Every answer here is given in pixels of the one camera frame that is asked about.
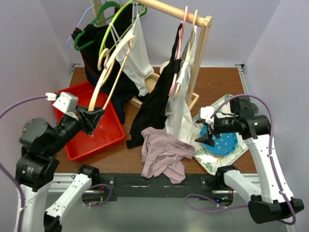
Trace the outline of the pink tank top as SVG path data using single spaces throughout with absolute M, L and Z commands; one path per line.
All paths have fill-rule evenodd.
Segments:
M 141 176 L 158 177 L 164 174 L 172 184 L 185 180 L 183 158 L 193 158 L 196 149 L 165 130 L 148 127 L 141 132 L 144 142 L 141 149 L 141 161 L 144 164 Z

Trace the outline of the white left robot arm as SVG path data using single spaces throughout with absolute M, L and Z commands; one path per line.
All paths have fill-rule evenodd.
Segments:
M 43 118 L 28 121 L 19 139 L 22 155 L 16 164 L 18 208 L 15 231 L 59 232 L 69 211 L 88 189 L 100 184 L 99 170 L 83 165 L 70 186 L 49 208 L 47 195 L 59 165 L 56 154 L 79 132 L 92 135 L 105 110 L 77 106 L 75 117 L 64 115 L 55 127 Z

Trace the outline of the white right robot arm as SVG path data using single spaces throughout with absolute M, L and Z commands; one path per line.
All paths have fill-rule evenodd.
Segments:
M 251 94 L 238 94 L 217 109 L 200 108 L 197 123 L 207 126 L 207 132 L 195 141 L 215 146 L 214 138 L 223 133 L 238 133 L 247 145 L 258 173 L 260 187 L 247 180 L 233 165 L 217 169 L 209 182 L 213 188 L 235 190 L 247 203 L 250 216 L 257 224 L 279 221 L 286 225 L 296 223 L 296 214 L 304 210 L 301 199 L 290 190 L 276 154 L 272 112 L 257 115 L 251 99 L 264 101 Z

